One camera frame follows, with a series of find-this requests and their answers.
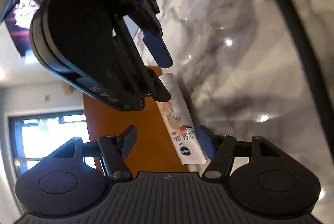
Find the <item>label sticker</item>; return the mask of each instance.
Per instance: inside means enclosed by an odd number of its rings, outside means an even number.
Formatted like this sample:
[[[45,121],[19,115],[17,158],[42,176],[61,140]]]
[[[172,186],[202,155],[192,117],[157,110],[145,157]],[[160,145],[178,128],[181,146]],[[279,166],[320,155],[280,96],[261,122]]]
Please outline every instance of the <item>label sticker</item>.
[[[170,179],[173,178],[173,176],[168,174],[168,175],[164,176],[164,178],[165,178],[167,181],[169,181]]]
[[[185,156],[190,156],[191,155],[190,150],[187,147],[181,147],[180,151]]]

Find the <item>marble surface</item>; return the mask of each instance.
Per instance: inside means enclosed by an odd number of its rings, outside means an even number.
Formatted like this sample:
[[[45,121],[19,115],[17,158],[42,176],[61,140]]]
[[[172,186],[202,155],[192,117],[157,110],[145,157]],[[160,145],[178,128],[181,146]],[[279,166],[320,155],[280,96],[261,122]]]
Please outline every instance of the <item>marble surface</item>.
[[[322,198],[313,214],[333,224],[333,163],[275,1],[157,1],[174,60],[165,72],[176,75],[194,124],[238,140],[260,135],[290,154],[318,176]],[[294,2],[334,99],[334,0]],[[145,64],[155,64],[140,32],[136,44]]]

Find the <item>toothpaste tube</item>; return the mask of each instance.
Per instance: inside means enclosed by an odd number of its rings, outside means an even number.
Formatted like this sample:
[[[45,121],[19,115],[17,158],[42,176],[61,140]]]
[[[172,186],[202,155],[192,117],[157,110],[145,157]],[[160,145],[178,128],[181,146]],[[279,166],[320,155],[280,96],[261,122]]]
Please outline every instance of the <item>toothpaste tube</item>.
[[[182,164],[205,164],[194,124],[173,73],[159,77],[171,95],[168,102],[157,102],[170,138]]]

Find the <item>ceiling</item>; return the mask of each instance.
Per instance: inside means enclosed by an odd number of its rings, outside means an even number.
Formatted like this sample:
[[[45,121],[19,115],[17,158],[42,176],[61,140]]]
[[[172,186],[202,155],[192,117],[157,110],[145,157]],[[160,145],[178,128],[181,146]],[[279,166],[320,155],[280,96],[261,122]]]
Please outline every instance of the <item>ceiling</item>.
[[[0,25],[0,87],[48,83],[54,80],[58,78],[39,63],[25,63],[25,59],[19,56],[3,22]]]

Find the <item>television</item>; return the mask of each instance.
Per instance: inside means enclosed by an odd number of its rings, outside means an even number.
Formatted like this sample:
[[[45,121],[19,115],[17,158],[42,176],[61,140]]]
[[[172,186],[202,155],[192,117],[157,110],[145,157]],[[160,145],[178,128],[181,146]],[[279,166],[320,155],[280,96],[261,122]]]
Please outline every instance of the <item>television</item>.
[[[34,0],[20,0],[5,17],[7,29],[21,57],[32,54],[29,29],[39,7]]]

